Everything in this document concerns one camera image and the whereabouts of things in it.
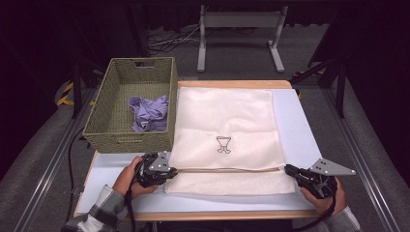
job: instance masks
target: laundry bag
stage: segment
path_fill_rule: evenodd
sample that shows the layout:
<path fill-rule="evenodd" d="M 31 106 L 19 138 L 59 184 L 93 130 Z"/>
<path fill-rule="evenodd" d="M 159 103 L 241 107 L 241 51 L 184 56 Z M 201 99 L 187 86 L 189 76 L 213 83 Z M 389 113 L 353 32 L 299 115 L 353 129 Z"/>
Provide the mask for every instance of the laundry bag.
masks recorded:
<path fill-rule="evenodd" d="M 295 191 L 269 90 L 182 87 L 167 193 L 266 195 Z"/>

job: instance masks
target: metal stand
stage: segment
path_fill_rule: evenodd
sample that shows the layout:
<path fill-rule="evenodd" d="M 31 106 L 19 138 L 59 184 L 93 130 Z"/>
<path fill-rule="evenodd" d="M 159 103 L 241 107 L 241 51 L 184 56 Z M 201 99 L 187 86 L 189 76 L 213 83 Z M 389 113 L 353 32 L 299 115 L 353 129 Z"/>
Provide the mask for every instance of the metal stand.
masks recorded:
<path fill-rule="evenodd" d="M 197 70 L 200 73 L 205 72 L 206 27 L 275 27 L 276 35 L 272 41 L 268 41 L 268 46 L 278 73 L 283 73 L 284 67 L 278 53 L 278 41 L 286 18 L 286 12 L 287 6 L 282 7 L 281 12 L 206 12 L 205 7 L 202 5 L 199 22 L 201 39 Z"/>
<path fill-rule="evenodd" d="M 73 90 L 74 90 L 74 113 L 73 119 L 78 115 L 78 112 L 81 110 L 81 77 L 78 71 L 78 63 L 74 62 L 73 64 Z"/>

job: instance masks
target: wicker basket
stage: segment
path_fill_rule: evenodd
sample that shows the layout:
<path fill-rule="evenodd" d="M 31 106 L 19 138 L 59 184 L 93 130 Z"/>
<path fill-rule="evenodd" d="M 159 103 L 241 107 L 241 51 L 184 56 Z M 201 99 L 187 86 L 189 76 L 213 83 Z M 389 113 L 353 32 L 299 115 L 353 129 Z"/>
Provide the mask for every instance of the wicker basket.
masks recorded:
<path fill-rule="evenodd" d="M 171 151 L 175 131 L 178 74 L 174 58 L 115 58 L 84 129 L 99 153 Z M 166 131 L 135 132 L 130 97 L 155 100 L 168 95 Z"/>

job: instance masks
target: table surface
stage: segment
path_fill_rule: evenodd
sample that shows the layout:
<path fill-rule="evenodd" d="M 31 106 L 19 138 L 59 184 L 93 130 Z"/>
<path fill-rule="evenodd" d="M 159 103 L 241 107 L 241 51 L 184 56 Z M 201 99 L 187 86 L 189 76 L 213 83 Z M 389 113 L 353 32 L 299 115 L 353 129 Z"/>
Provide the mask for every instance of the table surface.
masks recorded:
<path fill-rule="evenodd" d="M 309 168 L 321 157 L 299 99 L 288 81 L 179 81 L 179 87 L 222 87 L 271 89 L 274 109 L 278 109 L 278 130 L 287 163 Z M 78 200 L 74 215 L 85 214 L 97 200 L 103 185 L 112 185 L 122 168 L 133 157 L 143 154 L 99 154 L 96 152 Z M 314 207 L 298 190 L 294 193 L 263 196 L 202 196 L 156 192 L 132 202 L 134 217 L 141 221 L 309 218 L 316 217 Z"/>

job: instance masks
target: care symbol print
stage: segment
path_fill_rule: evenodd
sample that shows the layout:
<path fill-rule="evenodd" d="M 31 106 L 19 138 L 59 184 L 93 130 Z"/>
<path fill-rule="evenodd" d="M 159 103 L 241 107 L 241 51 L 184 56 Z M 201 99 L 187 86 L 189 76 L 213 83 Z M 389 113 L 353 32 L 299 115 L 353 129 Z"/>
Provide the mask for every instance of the care symbol print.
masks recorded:
<path fill-rule="evenodd" d="M 225 152 L 226 154 L 231 151 L 228 150 L 228 143 L 231 140 L 231 137 L 217 136 L 217 141 L 220 143 L 220 148 L 218 149 L 219 153 Z"/>

